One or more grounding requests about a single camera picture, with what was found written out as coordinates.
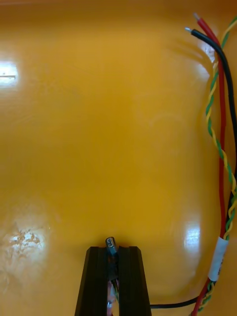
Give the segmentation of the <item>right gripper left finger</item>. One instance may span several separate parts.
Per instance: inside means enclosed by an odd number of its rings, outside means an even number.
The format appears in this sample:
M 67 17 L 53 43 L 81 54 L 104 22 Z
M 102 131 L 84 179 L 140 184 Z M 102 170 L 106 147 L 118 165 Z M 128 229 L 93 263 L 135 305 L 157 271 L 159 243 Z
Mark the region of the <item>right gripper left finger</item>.
M 108 303 L 108 254 L 104 247 L 90 247 L 76 304 L 76 316 L 106 316 Z

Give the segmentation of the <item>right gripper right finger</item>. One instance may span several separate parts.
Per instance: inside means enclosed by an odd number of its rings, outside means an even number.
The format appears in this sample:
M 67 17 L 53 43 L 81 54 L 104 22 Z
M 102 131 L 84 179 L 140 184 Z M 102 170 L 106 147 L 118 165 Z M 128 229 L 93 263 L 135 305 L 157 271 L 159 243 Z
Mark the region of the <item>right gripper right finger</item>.
M 118 248 L 119 315 L 150 316 L 141 250 L 137 246 Z

